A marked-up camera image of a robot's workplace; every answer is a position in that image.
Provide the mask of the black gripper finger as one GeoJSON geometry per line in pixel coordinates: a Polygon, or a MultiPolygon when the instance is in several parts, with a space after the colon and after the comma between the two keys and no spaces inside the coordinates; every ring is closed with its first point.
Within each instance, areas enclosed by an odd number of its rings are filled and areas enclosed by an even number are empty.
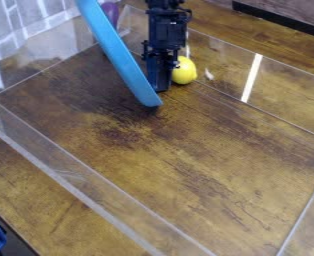
{"type": "Polygon", "coordinates": [[[147,77],[155,91],[159,90],[159,60],[154,55],[148,55],[147,62],[147,77]]]}
{"type": "Polygon", "coordinates": [[[172,58],[162,59],[159,63],[158,91],[164,92],[170,89],[172,81],[172,71],[176,68],[178,61],[172,58]]]}

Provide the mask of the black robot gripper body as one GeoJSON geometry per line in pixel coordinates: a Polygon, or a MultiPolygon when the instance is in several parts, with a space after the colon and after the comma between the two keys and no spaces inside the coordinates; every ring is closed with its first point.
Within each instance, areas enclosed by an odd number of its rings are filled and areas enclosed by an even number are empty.
{"type": "Polygon", "coordinates": [[[192,10],[183,7],[186,0],[146,0],[148,15],[148,39],[143,42],[143,59],[174,53],[187,42],[187,25],[192,10]]]}

